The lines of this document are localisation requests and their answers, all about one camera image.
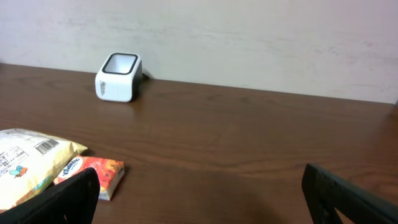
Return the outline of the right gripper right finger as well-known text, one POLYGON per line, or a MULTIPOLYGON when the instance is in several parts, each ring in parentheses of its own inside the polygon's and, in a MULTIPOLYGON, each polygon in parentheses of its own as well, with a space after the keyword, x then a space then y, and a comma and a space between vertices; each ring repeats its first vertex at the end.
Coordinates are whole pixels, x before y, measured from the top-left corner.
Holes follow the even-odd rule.
POLYGON ((353 223, 397 223, 397 206, 337 175, 307 164, 302 191, 314 223, 341 223, 341 212, 353 223))

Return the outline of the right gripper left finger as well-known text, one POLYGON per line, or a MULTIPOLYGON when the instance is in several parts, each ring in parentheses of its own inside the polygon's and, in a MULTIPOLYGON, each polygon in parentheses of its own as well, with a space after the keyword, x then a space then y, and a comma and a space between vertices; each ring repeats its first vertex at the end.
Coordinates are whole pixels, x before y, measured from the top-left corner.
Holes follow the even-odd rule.
POLYGON ((100 183, 94 168, 87 168, 1 214, 1 224, 90 224, 99 198, 100 183))

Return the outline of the orange tissue pack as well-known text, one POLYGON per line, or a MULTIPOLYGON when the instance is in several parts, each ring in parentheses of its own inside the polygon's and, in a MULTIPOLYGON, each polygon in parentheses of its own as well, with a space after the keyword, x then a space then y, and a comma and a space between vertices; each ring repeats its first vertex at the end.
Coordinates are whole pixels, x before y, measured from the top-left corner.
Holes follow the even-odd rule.
POLYGON ((53 183, 59 184, 87 168, 94 168, 97 173, 100 184, 99 199, 110 201, 119 181, 125 174, 123 161, 76 156, 61 170, 53 183))

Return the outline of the cream snack bag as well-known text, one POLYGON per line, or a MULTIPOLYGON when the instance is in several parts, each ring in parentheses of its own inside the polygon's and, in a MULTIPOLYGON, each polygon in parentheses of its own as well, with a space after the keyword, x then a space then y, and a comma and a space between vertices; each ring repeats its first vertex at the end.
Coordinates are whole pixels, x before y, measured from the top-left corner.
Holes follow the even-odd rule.
POLYGON ((67 163, 88 148, 57 136, 12 128, 1 131, 1 212, 45 190, 67 163))

